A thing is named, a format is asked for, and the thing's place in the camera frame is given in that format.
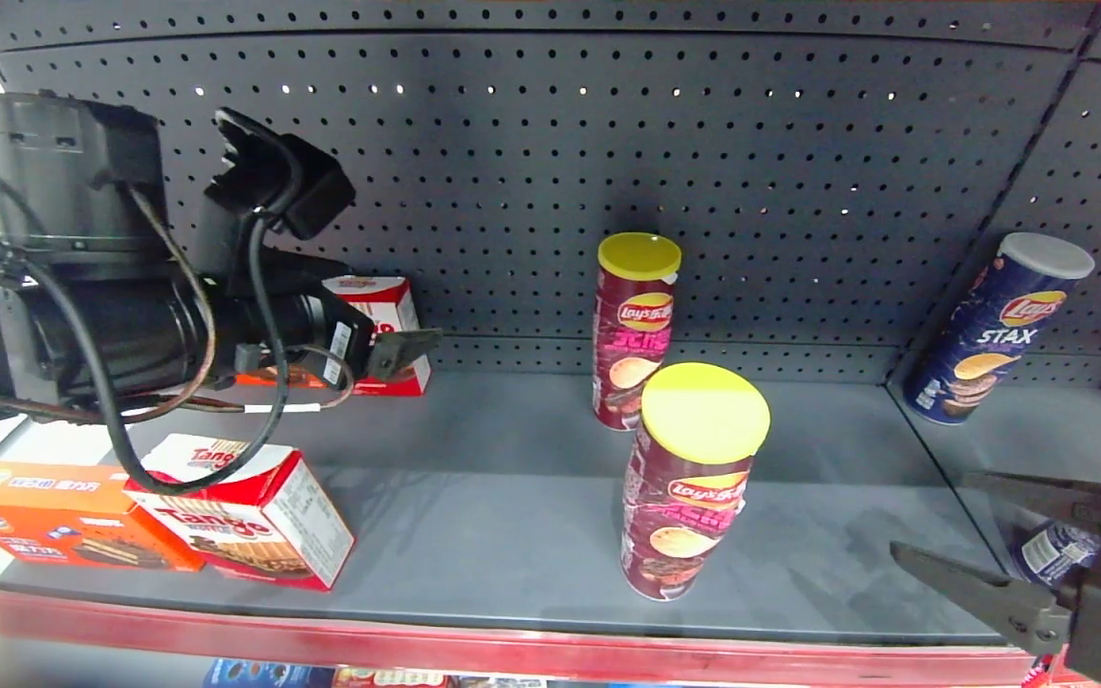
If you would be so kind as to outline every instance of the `barcode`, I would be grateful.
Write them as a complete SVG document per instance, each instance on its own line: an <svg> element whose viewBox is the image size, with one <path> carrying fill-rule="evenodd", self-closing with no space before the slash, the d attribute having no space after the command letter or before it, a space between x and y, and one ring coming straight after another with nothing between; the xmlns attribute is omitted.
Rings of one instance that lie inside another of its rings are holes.
<svg viewBox="0 0 1101 688"><path fill-rule="evenodd" d="M350 327L344 323L338 323L334 326L334 339L330 340L329 350L341 358L346 358L346 347L351 342L351 335L352 330ZM340 374L342 374L341 365L338 365L333 360L325 361L325 371L323 374L325 382L337 384L337 379L339 379Z"/></svg>
<svg viewBox="0 0 1101 688"><path fill-rule="evenodd" d="M1043 533L1036 535L1027 540L1025 545L1022 546L1022 558L1026 561L1026 566L1031 567L1031 570L1035 575L1040 574L1048 565L1051 565L1056 559L1061 558L1065 554L1058 552L1056 547L1053 546L1050 539L1047 538L1048 528L1045 528Z"/></svg>

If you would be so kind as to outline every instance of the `product packaging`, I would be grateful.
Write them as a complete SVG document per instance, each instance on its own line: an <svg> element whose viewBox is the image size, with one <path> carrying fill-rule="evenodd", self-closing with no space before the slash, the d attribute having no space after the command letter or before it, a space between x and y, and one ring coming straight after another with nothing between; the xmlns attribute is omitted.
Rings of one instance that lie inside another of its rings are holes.
<svg viewBox="0 0 1101 688"><path fill-rule="evenodd" d="M1090 253L1068 241L1025 231L1006 236L909 375L908 405L935 423L964 422L1092 270Z"/></svg>
<svg viewBox="0 0 1101 688"><path fill-rule="evenodd" d="M1097 535L1049 520L1013 547L1011 556L1026 579L1054 588L1075 566L1092 565L1100 546Z"/></svg>
<svg viewBox="0 0 1101 688"><path fill-rule="evenodd" d="M143 467L187 482L230 465L244 441L170 435ZM186 496L153 495L131 480L127 493L230 578L329 590L355 537L301 450L266 445L226 481Z"/></svg>
<svg viewBox="0 0 1101 688"><path fill-rule="evenodd" d="M598 248L593 309L593 413L613 430L640 422L643 382L669 349L683 252L664 236L626 232Z"/></svg>
<svg viewBox="0 0 1101 688"><path fill-rule="evenodd" d="M407 331L418 329L418 316L415 314L415 299L411 295L410 280L405 277L335 277L327 279L325 288L337 294L339 299L348 302L356 309L377 323L375 335L386 331ZM325 387L309 371L299 365L290 365L292 372L287 375L293 387ZM253 374L236 375L236 382L241 384L274 384L274 369L257 371ZM363 396L419 396L427 389L427 380L432 376L432 364L427 357L422 357L414 364L397 373L393 380L373 380L367 378L355 383L355 395Z"/></svg>
<svg viewBox="0 0 1101 688"><path fill-rule="evenodd" d="M293 665L293 663L251 663L219 658L206 671L201 688L232 685L240 688L330 688L331 667Z"/></svg>
<svg viewBox="0 0 1101 688"><path fill-rule="evenodd" d="M454 676L437 670L377 670L341 666L334 674L334 688L385 688L411 685L415 688L458 688Z"/></svg>
<svg viewBox="0 0 1101 688"><path fill-rule="evenodd" d="M198 570L201 558L126 492L119 467L0 461L0 547L22 561Z"/></svg>
<svg viewBox="0 0 1101 688"><path fill-rule="evenodd" d="M621 566L631 587L677 600L742 510L771 411L739 374L667 365L643 389L623 488Z"/></svg>

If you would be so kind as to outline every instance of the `yellow lid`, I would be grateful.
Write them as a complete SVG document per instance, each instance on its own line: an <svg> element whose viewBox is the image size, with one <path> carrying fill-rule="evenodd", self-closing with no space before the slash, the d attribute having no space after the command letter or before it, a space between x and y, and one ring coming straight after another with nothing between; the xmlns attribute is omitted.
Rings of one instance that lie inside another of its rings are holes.
<svg viewBox="0 0 1101 688"><path fill-rule="evenodd" d="M656 371L643 387L640 413L653 439L698 465L731 465L751 456L772 425L759 389L711 364Z"/></svg>
<svg viewBox="0 0 1101 688"><path fill-rule="evenodd" d="M652 282L676 273L683 264L683 251L664 236L628 231L602 241L598 262L618 277Z"/></svg>

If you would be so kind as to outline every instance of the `potato chip image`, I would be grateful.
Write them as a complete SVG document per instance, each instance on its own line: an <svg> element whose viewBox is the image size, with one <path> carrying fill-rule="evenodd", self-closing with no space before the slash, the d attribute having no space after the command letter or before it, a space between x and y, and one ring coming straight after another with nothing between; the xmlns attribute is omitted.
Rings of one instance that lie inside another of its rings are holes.
<svg viewBox="0 0 1101 688"><path fill-rule="evenodd" d="M689 559L707 553L716 547L719 539L711 539L707 535L699 535L685 527L661 527L648 537L652 548L667 557L677 559Z"/></svg>
<svg viewBox="0 0 1101 688"><path fill-rule="evenodd" d="M999 367L1012 364L1022 357L1006 357L1004 353L975 353L967 357L953 367L953 378L960 380L974 380L982 374L995 371Z"/></svg>
<svg viewBox="0 0 1101 688"><path fill-rule="evenodd" d="M654 373L657 365L658 362L640 357L619 359L611 365L611 383L617 387L634 387Z"/></svg>

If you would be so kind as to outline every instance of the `cardboard box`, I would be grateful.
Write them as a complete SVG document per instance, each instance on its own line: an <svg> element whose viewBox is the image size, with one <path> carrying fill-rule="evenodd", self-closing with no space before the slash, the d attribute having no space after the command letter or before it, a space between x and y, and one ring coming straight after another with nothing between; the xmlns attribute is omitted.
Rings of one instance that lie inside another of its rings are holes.
<svg viewBox="0 0 1101 688"><path fill-rule="evenodd" d="M244 441L170 435L143 467L186 482L236 460ZM334 510L301 450L266 445L226 481L186 496L127 493L230 578L329 590L355 537Z"/></svg>
<svg viewBox="0 0 1101 688"><path fill-rule="evenodd" d="M22 561L198 570L201 558L134 504L119 467L0 461L0 547Z"/></svg>
<svg viewBox="0 0 1101 688"><path fill-rule="evenodd" d="M324 284L340 299L371 317L372 321L377 323L377 335L419 328L408 279L349 275L349 277L327 279ZM430 376L432 364L427 361L427 357L423 357L389 382L373 379L359 380L355 384L355 393L374 396L419 396L427 389L427 380ZM297 365L292 365L292 374L287 375L287 380L293 387L324 387L318 379ZM274 371L268 369L253 374L239 374L236 375L236 382L272 386Z"/></svg>

